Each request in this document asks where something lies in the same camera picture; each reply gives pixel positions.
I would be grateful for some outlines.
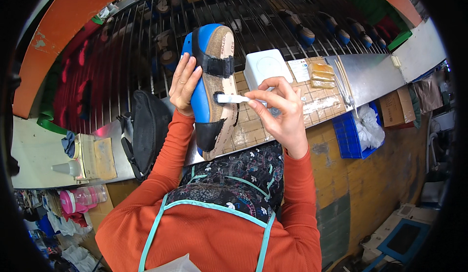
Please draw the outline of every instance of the orange long-sleeve shirt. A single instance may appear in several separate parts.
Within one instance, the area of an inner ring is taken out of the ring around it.
[[[193,131],[193,117],[178,111],[169,124],[164,146],[148,176],[102,221],[96,242],[114,272],[137,271],[162,197],[179,185],[179,175]],[[284,204],[275,219],[264,271],[320,271],[320,234],[315,218],[315,185],[310,154],[284,154]],[[202,272],[254,271],[264,228],[219,210],[177,205],[164,212],[149,249],[145,269],[190,253]]]

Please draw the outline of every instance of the woman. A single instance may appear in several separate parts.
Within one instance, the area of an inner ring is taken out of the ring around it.
[[[151,174],[99,226],[107,263],[114,272],[144,271],[189,253],[202,272],[321,270],[300,89],[272,77],[245,94],[282,112],[274,118],[249,101],[284,153],[279,144],[260,146],[190,167],[181,181],[194,123],[190,98],[202,74],[195,64],[186,53],[174,73],[176,111]]]

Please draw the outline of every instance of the hand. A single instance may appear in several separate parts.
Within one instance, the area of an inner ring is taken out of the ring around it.
[[[195,65],[195,57],[190,57],[189,53],[184,53],[175,69],[171,89],[169,90],[169,101],[171,104],[175,106],[179,113],[190,117],[193,116],[190,99],[192,98],[196,83],[202,76],[202,68],[200,66],[193,71]]]
[[[269,87],[274,89],[271,92],[266,91]],[[252,99],[249,100],[249,106],[260,116],[265,129],[288,150],[290,157],[303,158],[307,154],[308,144],[301,89],[291,87],[284,77],[265,79],[258,89],[245,93],[246,97]],[[268,108],[277,108],[281,115],[274,118],[261,102],[254,99],[266,101]]]

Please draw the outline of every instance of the apron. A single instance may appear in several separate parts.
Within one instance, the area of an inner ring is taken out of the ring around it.
[[[273,209],[278,210],[282,197],[283,159],[281,145],[277,142],[184,169],[180,187],[162,199],[143,248],[138,272],[145,270],[149,248],[164,211],[180,204],[227,212],[263,227],[255,272],[262,271],[276,216]]]

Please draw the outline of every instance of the black backpack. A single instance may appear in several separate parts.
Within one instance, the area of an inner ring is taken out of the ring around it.
[[[117,117],[122,127],[121,143],[138,181],[148,178],[166,139],[172,114],[153,94],[137,90],[133,93],[131,113]],[[124,132],[132,136],[132,143]]]

